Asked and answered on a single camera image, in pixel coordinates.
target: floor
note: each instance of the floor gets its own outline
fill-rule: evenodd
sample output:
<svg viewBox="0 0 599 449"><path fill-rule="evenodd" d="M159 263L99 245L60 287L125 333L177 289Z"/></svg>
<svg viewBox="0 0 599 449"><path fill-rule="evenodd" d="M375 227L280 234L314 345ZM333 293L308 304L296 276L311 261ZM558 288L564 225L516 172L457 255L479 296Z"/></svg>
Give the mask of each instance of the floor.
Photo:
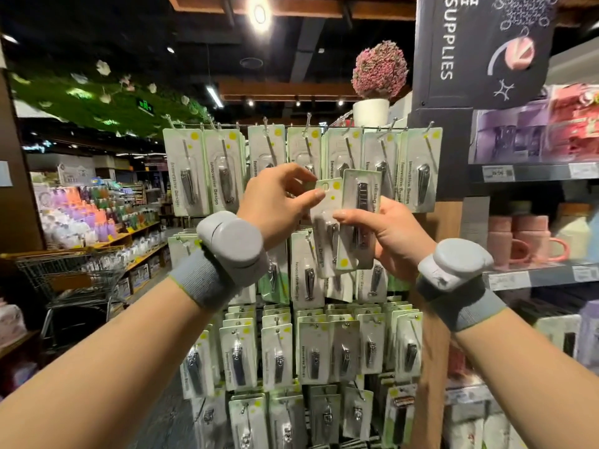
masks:
<svg viewBox="0 0 599 449"><path fill-rule="evenodd" d="M150 291L169 271L170 267L163 268L150 283L133 295L131 302ZM191 404L183 400L178 370L129 449L199 449L193 431Z"/></svg>

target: white flower pot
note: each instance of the white flower pot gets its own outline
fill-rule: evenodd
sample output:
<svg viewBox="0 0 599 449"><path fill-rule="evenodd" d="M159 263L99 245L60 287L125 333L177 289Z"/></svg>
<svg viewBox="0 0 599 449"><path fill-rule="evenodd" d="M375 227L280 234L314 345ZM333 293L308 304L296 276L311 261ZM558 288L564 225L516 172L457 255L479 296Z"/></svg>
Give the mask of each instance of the white flower pot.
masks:
<svg viewBox="0 0 599 449"><path fill-rule="evenodd" d="M353 125L378 128L387 124L389 117L388 99L364 99L353 105Z"/></svg>

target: dark hanging sign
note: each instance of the dark hanging sign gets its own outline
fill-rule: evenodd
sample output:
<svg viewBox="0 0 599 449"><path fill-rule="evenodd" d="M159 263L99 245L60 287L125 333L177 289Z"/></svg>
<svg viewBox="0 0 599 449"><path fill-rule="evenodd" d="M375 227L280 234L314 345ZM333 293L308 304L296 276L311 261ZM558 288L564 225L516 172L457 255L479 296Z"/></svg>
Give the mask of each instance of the dark hanging sign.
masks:
<svg viewBox="0 0 599 449"><path fill-rule="evenodd" d="M558 0L418 0L413 109L503 109L539 94Z"/></svg>
<svg viewBox="0 0 599 449"><path fill-rule="evenodd" d="M154 105L147 102L145 99L137 98L137 107L146 113L154 116Z"/></svg>

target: green exit sign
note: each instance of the green exit sign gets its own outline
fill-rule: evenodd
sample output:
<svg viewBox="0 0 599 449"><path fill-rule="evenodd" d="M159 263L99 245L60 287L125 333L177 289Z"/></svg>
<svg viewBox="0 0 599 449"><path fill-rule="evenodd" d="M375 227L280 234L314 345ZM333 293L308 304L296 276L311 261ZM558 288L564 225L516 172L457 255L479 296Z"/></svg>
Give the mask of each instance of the green exit sign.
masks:
<svg viewBox="0 0 599 449"><path fill-rule="evenodd" d="M154 116L154 106L145 99L140 99L139 97L137 98L137 108Z"/></svg>

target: potted plant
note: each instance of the potted plant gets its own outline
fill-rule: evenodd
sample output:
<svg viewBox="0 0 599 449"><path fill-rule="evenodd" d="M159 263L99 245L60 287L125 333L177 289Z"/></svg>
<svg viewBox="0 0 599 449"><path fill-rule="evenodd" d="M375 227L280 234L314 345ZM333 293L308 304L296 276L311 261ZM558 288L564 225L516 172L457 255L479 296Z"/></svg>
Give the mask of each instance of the potted plant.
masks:
<svg viewBox="0 0 599 449"><path fill-rule="evenodd" d="M354 126L376 128L387 124L389 99L406 84L404 53L392 41L363 50L356 59L352 85L364 98L353 105Z"/></svg>

